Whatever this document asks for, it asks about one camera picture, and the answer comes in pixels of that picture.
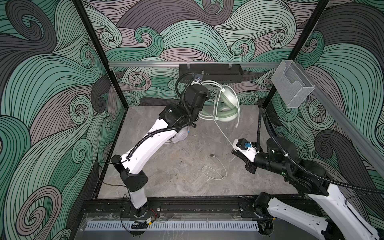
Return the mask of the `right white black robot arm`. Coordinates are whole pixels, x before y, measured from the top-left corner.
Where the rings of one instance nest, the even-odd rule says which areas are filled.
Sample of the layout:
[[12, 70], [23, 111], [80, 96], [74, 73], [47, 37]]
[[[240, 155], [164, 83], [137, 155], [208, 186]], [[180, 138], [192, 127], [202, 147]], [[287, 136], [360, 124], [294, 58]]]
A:
[[369, 224], [331, 180], [319, 164], [301, 160], [296, 146], [280, 137], [268, 139], [267, 152], [258, 143], [238, 139], [232, 153], [245, 162], [248, 172], [260, 168], [284, 177], [299, 194], [308, 195], [325, 211], [327, 218], [299, 210], [262, 192], [253, 203], [258, 217], [278, 218], [304, 230], [319, 240], [381, 240], [382, 233]]

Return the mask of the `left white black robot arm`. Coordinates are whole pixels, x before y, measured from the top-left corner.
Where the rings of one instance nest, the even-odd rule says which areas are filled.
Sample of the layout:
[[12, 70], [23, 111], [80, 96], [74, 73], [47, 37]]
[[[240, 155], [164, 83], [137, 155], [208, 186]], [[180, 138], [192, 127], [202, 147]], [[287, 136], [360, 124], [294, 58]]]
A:
[[166, 106], [148, 133], [131, 150], [111, 158], [111, 164], [119, 172], [138, 215], [148, 207], [145, 194], [148, 177], [143, 171], [144, 166], [166, 141], [197, 120], [209, 98], [210, 92], [206, 87], [199, 84], [187, 86], [179, 102]]

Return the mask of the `white over-ear headphones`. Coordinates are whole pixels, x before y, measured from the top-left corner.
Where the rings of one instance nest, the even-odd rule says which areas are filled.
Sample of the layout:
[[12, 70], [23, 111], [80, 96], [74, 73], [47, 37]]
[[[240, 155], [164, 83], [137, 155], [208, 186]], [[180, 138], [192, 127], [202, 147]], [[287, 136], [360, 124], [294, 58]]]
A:
[[184, 141], [190, 132], [190, 127], [184, 127], [175, 136], [165, 142], [165, 144], [176, 144], [180, 141]]

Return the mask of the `green over-ear headphones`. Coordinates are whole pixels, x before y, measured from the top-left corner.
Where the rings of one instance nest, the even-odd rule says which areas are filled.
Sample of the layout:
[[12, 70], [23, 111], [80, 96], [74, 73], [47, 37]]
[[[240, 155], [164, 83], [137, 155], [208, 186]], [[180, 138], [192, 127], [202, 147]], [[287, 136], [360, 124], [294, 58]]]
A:
[[237, 126], [240, 122], [240, 101], [235, 90], [226, 84], [219, 84], [215, 81], [203, 81], [203, 86], [216, 87], [214, 94], [213, 113], [207, 110], [200, 112], [200, 118], [207, 121], [231, 122], [237, 119]]

